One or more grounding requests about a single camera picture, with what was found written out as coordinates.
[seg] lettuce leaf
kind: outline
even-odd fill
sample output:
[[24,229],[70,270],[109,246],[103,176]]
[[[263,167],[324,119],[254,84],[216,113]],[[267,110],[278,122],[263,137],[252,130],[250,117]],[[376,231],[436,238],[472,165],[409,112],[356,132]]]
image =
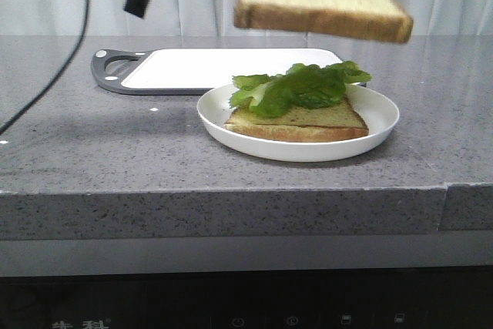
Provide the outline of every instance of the lettuce leaf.
[[325,67],[296,63],[284,75],[234,76],[239,90],[232,94],[230,106],[248,106],[259,116],[280,117],[292,106],[335,106],[342,101],[346,84],[370,80],[371,75],[353,61]]

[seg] gray countertop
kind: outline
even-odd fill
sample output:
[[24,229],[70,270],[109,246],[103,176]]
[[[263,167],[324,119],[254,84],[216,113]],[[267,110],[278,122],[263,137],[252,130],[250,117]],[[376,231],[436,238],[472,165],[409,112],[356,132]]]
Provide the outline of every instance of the gray countertop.
[[[73,37],[1,36],[0,123],[56,71]],[[321,48],[374,76],[401,120],[350,159],[283,163],[208,135],[198,96],[99,88],[99,49]],[[493,37],[392,45],[326,36],[89,37],[0,136],[0,240],[429,234],[493,230]]]

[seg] white bread slice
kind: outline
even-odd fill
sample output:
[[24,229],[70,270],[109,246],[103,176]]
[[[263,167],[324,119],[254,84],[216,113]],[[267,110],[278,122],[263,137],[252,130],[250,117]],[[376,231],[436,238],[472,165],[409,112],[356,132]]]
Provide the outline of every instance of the white bread slice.
[[395,0],[238,0],[234,25],[404,43],[413,18]]
[[327,108],[295,106],[276,118],[264,118],[247,107],[240,107],[233,111],[224,127],[256,138],[294,143],[327,143],[368,135],[367,125],[347,98]]

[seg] control panel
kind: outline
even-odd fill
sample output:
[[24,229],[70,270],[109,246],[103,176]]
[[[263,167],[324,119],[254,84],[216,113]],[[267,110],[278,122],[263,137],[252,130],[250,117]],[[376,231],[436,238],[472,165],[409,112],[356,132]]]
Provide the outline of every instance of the control panel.
[[0,329],[493,328],[493,267],[0,278]]

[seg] sandwich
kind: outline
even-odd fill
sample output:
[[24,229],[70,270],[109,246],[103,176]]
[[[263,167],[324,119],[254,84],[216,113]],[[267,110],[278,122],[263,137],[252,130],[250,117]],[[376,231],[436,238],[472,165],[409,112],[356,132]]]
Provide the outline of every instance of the sandwich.
[[368,127],[347,98],[346,84],[370,74],[346,61],[321,68],[293,65],[284,75],[235,76],[239,89],[224,127],[229,131],[293,143],[328,143],[368,135]]
[[396,43],[407,42],[413,28],[396,0],[238,0],[233,23]]

